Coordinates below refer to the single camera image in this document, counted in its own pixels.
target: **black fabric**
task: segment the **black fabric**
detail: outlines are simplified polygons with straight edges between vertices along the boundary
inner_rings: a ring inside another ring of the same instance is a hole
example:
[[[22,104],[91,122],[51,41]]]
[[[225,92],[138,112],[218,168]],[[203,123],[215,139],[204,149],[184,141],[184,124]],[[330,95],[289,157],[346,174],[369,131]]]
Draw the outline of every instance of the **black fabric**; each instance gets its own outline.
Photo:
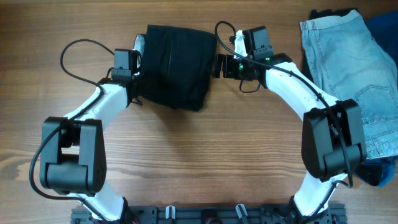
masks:
[[[351,10],[358,11],[358,8],[351,8],[351,9],[340,9],[336,11],[332,11],[331,9],[324,10],[322,12],[317,12],[316,10],[311,10],[309,19],[318,19],[325,16],[346,16]],[[311,82],[313,82],[310,67],[307,63],[307,58],[304,54],[303,58],[303,70],[301,71],[305,77],[307,77]]]
[[[215,35],[208,32],[148,25],[139,94],[173,109],[200,110],[216,44]]]

